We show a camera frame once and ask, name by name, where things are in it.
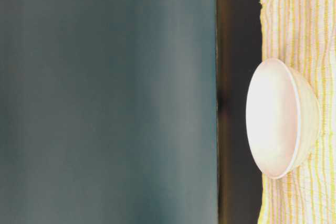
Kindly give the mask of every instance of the ceramic bowl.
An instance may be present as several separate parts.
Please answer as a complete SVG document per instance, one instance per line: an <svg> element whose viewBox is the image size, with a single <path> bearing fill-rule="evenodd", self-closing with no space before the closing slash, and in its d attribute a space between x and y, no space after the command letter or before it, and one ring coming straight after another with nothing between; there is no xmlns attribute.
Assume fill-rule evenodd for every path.
<svg viewBox="0 0 336 224"><path fill-rule="evenodd" d="M299 166L318 139L319 102L305 78L279 59L263 61L247 94L246 128L252 156L268 177Z"/></svg>

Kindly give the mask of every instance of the dark teal wall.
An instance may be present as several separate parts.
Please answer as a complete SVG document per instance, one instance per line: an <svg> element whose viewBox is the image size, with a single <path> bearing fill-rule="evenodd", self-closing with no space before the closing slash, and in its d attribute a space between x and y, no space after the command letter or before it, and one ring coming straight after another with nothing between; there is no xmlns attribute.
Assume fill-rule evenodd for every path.
<svg viewBox="0 0 336 224"><path fill-rule="evenodd" d="M215 0L0 0L0 222L217 223Z"/></svg>

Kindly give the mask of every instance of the yellow striped fabric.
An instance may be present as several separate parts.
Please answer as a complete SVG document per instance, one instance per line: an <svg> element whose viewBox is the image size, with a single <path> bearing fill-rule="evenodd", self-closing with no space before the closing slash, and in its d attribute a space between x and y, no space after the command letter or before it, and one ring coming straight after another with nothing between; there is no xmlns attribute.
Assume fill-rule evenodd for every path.
<svg viewBox="0 0 336 224"><path fill-rule="evenodd" d="M302 165L277 180L263 175L258 223L336 223L336 0L260 0L262 58L305 76L322 129Z"/></svg>

